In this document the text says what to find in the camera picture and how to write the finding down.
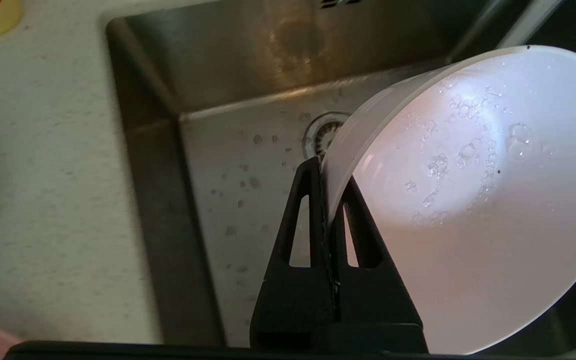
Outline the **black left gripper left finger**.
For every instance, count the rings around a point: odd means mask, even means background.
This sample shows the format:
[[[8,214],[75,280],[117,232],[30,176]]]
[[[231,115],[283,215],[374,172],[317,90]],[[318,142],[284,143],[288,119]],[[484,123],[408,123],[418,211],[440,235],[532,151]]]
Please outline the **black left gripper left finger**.
[[[252,349],[311,350],[316,330],[336,317],[321,162],[296,169],[249,326]],[[290,264],[302,198],[308,198],[310,265]]]

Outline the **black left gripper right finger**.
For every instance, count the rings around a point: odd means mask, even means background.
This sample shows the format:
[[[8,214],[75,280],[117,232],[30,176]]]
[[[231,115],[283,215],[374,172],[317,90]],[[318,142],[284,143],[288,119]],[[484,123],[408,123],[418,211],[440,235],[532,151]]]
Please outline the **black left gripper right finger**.
[[[423,322],[354,178],[334,210],[327,241],[339,350],[426,350]]]

